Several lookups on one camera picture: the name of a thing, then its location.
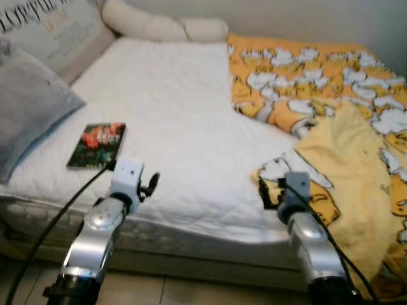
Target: black cable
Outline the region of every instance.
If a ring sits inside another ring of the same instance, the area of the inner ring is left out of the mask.
[[[341,261],[342,259],[344,259],[349,266],[355,271],[355,273],[358,275],[358,277],[362,280],[364,286],[366,287],[366,289],[369,292],[369,295],[371,296],[371,298],[373,299],[373,302],[375,302],[376,304],[380,304],[380,301],[378,300],[377,295],[375,294],[375,292],[373,291],[373,289],[371,288],[369,281],[364,277],[364,275],[361,273],[361,271],[356,267],[356,265],[347,257],[347,255],[345,253],[343,253],[342,249],[336,244],[334,238],[332,237],[331,233],[329,232],[328,228],[326,227],[325,223],[321,220],[321,218],[319,218],[319,216],[309,207],[308,205],[308,201],[301,196],[301,194],[299,194],[292,186],[290,186],[289,184],[285,184],[285,186],[294,193],[295,196],[297,196],[297,198],[299,200],[301,200],[310,210],[311,215],[314,217],[314,219],[321,225],[321,227],[324,229],[325,233],[328,236],[328,240],[331,242],[332,246],[335,248],[335,250],[338,252],[339,256],[341,257]],[[345,269],[345,272],[347,273],[347,276],[349,277],[350,280],[350,276],[347,270],[347,267],[344,263],[343,264],[343,268]]]
[[[11,290],[8,294],[6,305],[12,305],[13,304],[13,299],[15,296],[15,293],[17,291],[18,285],[21,282],[21,279],[24,276],[24,273],[27,271],[28,266],[30,266],[31,262],[34,260],[34,256],[36,252],[38,251],[39,246],[44,242],[46,236],[48,233],[53,229],[53,227],[56,225],[58,220],[63,216],[63,214],[68,210],[68,208],[75,202],[75,200],[83,193],[85,189],[88,188],[90,184],[92,184],[97,178],[99,178],[100,175],[102,175],[106,170],[113,170],[116,162],[112,162],[105,166],[99,173],[97,173],[95,176],[93,176],[92,179],[90,179],[72,198],[67,202],[67,204],[61,208],[59,213],[51,220],[51,222],[47,225],[45,230],[42,232],[41,236],[38,238],[37,242],[35,242],[34,246],[31,248],[30,253],[28,254],[27,258],[24,261],[23,266],[20,268],[17,277],[15,278],[13,282],[13,286],[11,287]]]

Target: tile floor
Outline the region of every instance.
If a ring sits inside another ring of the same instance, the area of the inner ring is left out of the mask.
[[[20,264],[11,262],[0,273],[0,304],[4,304]],[[58,266],[35,263],[20,284],[15,305],[42,305],[43,289],[55,281]],[[271,290],[166,276],[111,271],[99,294],[98,305],[308,305],[299,292]]]

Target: gray pillow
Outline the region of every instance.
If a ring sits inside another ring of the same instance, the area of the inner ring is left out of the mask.
[[[0,183],[34,141],[84,104],[41,62],[0,38]]]

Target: white bedsheet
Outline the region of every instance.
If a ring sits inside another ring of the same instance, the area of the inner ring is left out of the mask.
[[[287,238],[264,213],[250,174],[296,140],[231,106],[225,44],[156,44],[120,39],[74,84],[87,106],[16,167],[1,196],[60,207],[96,171],[67,170],[88,123],[126,122],[121,155],[145,162],[156,193],[131,215],[216,238],[264,243]],[[108,190],[104,174],[77,200],[87,210]]]

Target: white wall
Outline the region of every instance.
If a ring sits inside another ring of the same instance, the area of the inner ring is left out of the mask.
[[[356,42],[407,75],[406,0],[126,0],[172,17],[220,17],[241,34]]]

